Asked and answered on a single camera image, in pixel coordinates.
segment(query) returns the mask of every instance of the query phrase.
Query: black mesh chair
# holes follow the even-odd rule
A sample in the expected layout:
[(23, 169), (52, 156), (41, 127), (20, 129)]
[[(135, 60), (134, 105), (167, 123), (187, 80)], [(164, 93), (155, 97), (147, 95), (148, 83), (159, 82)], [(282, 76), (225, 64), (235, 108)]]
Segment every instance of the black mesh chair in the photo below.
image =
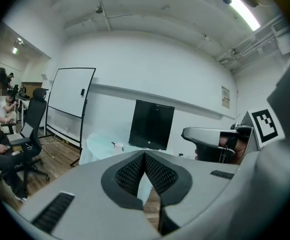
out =
[(45, 101), (46, 89), (37, 88), (33, 92), (33, 98), (30, 99), (27, 114), (24, 120), (24, 126), (20, 133), (8, 135), (9, 145), (11, 147), (21, 146), (23, 152), (17, 154), (16, 160), (20, 161), (20, 166), (16, 169), (17, 172), (24, 171), (24, 188), (27, 189), (27, 176), (29, 172), (34, 172), (44, 175), (49, 181), (50, 177), (47, 173), (39, 170), (36, 163), (43, 164), (41, 158), (33, 160), (34, 157), (40, 154), (42, 146), (39, 140), (38, 131), (41, 120), (43, 118), (47, 102)]

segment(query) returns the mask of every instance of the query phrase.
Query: cup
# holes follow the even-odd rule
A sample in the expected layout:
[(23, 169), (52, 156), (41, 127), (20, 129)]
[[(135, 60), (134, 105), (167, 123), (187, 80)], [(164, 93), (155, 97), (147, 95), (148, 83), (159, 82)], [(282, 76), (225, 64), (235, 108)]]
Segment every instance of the cup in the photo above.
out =
[(114, 155), (118, 155), (124, 152), (125, 145), (121, 142), (114, 143)]

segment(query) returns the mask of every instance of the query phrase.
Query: black pants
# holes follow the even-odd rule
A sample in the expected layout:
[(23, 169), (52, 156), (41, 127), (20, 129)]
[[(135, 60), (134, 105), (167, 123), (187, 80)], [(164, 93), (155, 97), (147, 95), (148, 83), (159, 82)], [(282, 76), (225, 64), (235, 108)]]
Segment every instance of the black pants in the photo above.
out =
[[(8, 143), (8, 138), (0, 130), (0, 144), (8, 145)], [(7, 153), (0, 154), (0, 177), (10, 186), (16, 196), (19, 198), (25, 198), (27, 194), (24, 191), (23, 182), (16, 173), (15, 164), (17, 163), (11, 155), (12, 152), (13, 150), (10, 148)]]

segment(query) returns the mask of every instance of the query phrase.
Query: whiteboard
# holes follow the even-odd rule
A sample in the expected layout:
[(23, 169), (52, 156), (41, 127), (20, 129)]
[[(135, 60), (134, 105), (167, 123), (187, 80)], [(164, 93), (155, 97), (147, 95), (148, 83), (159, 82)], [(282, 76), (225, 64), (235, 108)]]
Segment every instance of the whiteboard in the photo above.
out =
[(60, 68), (50, 90), (48, 106), (75, 117), (82, 117), (95, 68)]

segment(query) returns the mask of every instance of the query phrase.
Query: ceiling light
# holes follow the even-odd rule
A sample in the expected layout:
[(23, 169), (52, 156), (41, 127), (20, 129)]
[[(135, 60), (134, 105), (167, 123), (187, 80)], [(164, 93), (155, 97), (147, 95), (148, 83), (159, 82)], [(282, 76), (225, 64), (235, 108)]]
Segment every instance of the ceiling light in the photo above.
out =
[(252, 31), (257, 30), (261, 26), (248, 7), (241, 0), (231, 0), (230, 6), (232, 6), (240, 16), (242, 16)]

